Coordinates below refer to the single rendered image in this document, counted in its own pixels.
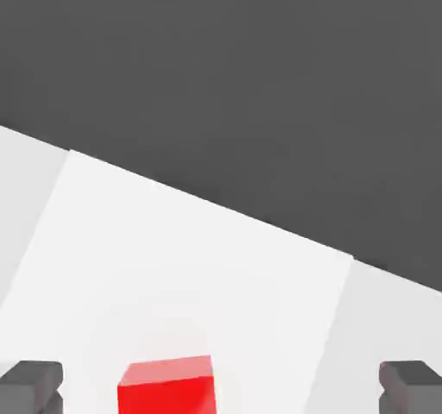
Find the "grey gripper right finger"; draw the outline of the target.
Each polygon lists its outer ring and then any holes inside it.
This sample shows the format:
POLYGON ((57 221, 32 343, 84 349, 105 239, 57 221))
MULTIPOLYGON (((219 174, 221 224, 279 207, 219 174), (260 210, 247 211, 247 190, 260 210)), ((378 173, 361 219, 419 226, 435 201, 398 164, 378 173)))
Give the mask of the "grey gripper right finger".
POLYGON ((384 361, 379 414, 442 414, 442 376, 424 361, 384 361))

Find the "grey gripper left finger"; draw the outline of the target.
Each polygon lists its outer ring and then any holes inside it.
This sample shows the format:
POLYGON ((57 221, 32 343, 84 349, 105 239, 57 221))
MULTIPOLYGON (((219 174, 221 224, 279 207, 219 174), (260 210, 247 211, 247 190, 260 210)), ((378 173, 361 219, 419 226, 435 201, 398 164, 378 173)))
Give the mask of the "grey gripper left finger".
POLYGON ((18 361, 0 373, 0 414, 64 414, 58 361, 18 361))

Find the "small red cube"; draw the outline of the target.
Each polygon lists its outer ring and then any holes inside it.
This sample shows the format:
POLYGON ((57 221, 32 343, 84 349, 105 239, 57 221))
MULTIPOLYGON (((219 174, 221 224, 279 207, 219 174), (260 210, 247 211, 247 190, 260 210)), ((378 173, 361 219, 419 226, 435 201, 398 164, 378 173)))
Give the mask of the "small red cube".
POLYGON ((209 355, 133 363, 117 386, 118 414, 217 414, 209 355))

